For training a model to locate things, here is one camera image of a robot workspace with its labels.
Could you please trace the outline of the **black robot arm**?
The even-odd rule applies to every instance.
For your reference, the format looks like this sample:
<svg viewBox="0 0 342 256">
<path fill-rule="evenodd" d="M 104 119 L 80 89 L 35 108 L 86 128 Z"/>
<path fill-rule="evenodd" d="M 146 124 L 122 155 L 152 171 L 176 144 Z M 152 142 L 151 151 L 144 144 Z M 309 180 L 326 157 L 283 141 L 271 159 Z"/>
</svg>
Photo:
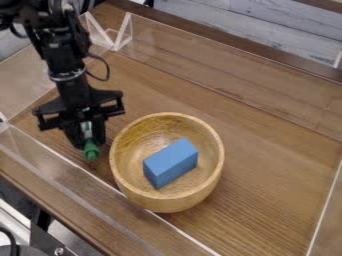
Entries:
<svg viewBox="0 0 342 256">
<path fill-rule="evenodd" d="M 59 96 L 32 111 L 39 129 L 60 129 L 72 146 L 106 142 L 106 121 L 124 113 L 123 92 L 96 89 L 84 59 L 90 52 L 90 33 L 79 14 L 90 8 L 75 0 L 0 0 L 0 31 L 27 38 L 48 67 L 48 77 Z"/>
</svg>

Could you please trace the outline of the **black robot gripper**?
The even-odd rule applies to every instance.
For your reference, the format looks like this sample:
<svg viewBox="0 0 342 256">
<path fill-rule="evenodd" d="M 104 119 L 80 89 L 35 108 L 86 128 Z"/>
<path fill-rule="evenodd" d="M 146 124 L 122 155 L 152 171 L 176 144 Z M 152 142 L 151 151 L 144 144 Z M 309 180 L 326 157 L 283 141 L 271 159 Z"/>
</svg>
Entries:
<svg viewBox="0 0 342 256">
<path fill-rule="evenodd" d="M 56 82 L 59 96 L 32 110 L 41 131 L 63 129 L 76 149 L 84 147 L 80 123 L 91 121 L 92 137 L 99 146 L 106 143 L 106 120 L 124 113 L 123 92 L 95 89 L 84 74 Z"/>
</svg>

